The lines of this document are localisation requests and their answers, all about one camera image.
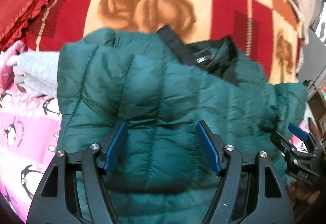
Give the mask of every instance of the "bed sheet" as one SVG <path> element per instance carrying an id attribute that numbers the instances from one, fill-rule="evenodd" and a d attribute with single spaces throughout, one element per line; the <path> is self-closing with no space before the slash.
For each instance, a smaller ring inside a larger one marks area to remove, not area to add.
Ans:
<path id="1" fill-rule="evenodd" d="M 230 35 L 270 83 L 296 81 L 302 27 L 287 0 L 50 0 L 24 41 L 59 51 L 103 26 L 147 33 L 165 24 L 185 43 Z"/>
<path id="2" fill-rule="evenodd" d="M 33 98 L 13 84 L 12 68 L 5 62 L 17 50 L 24 50 L 22 42 L 0 54 L 0 86 L 6 87 L 0 97 L 0 191 L 26 222 L 33 195 L 56 151 L 61 114 L 55 98 Z"/>

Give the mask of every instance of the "penguin print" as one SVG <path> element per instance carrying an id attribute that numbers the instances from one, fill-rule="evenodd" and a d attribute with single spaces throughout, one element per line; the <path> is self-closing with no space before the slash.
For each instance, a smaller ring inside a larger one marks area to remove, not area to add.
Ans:
<path id="1" fill-rule="evenodd" d="M 4 93 L 1 95 L 0 97 L 0 109 L 4 108 L 6 106 L 6 104 L 11 100 L 12 98 L 12 94 L 10 93 Z"/>
<path id="2" fill-rule="evenodd" d="M 14 208 L 14 205 L 13 205 L 12 202 L 11 202 L 11 199 L 10 199 L 10 196 L 9 196 L 9 194 L 8 194 L 8 191 L 7 191 L 6 188 L 5 188 L 5 190 L 6 190 L 6 195 L 4 196 L 4 199 L 6 200 L 6 202 L 8 203 L 8 205 L 11 207 L 11 209 L 13 210 L 13 212 L 16 213 L 16 210 L 15 210 L 15 208 Z"/>
<path id="3" fill-rule="evenodd" d="M 28 165 L 22 170 L 21 181 L 28 197 L 33 199 L 36 189 L 38 188 L 43 177 L 43 173 L 36 170 L 30 170 L 30 167 L 32 167 L 32 165 Z"/>
<path id="4" fill-rule="evenodd" d="M 48 150 L 50 150 L 51 152 L 55 152 L 55 146 L 49 145 Z"/>
<path id="5" fill-rule="evenodd" d="M 15 120 L 16 120 L 16 116 L 15 116 L 12 124 L 9 125 L 7 129 L 4 130 L 4 132 L 7 135 L 7 146 L 9 146 L 9 147 L 13 146 L 16 141 Z"/>
<path id="6" fill-rule="evenodd" d="M 46 100 L 43 103 L 43 110 L 46 115 L 53 116 L 55 120 L 58 120 L 61 116 L 58 100 L 55 98 Z"/>
<path id="7" fill-rule="evenodd" d="M 56 139 L 57 142 L 58 142 L 58 140 L 59 140 L 59 132 L 55 133 L 53 136 L 55 137 L 55 139 Z"/>

